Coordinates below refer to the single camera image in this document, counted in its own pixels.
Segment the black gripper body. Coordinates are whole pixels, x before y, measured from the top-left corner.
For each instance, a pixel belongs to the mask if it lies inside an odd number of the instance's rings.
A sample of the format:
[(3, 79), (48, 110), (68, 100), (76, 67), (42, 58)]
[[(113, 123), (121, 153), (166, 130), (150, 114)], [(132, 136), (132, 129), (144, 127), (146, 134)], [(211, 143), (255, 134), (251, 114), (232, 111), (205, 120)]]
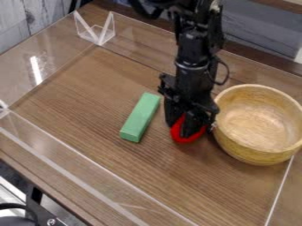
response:
[(211, 97), (216, 81), (217, 61), (211, 60), (201, 66), (176, 63), (176, 75), (161, 73), (157, 92), (165, 97), (178, 96), (186, 110), (199, 109), (215, 115), (217, 106)]

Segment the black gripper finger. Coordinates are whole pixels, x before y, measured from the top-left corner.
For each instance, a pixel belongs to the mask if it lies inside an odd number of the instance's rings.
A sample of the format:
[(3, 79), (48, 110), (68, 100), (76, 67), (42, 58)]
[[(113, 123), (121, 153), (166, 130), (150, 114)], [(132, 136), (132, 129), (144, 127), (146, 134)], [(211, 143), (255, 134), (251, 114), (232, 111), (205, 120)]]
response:
[(178, 96), (164, 98), (165, 123), (170, 127), (186, 110), (185, 102)]
[(209, 125), (209, 115), (205, 111), (190, 109), (184, 113), (184, 121), (180, 124), (180, 137), (192, 139), (197, 137)]

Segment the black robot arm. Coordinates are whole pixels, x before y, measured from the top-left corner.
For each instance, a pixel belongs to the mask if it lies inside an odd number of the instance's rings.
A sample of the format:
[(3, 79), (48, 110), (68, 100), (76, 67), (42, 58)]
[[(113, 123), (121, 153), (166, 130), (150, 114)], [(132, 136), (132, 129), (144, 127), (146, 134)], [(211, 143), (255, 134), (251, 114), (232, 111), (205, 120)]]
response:
[(173, 141), (186, 143), (209, 132), (219, 114), (211, 97), (217, 67), (225, 63), (216, 53), (224, 45), (221, 28), (223, 5), (219, 0), (128, 0), (134, 12), (146, 19), (165, 13), (173, 20), (176, 38), (176, 73), (158, 75), (157, 92), (164, 96), (165, 123)]

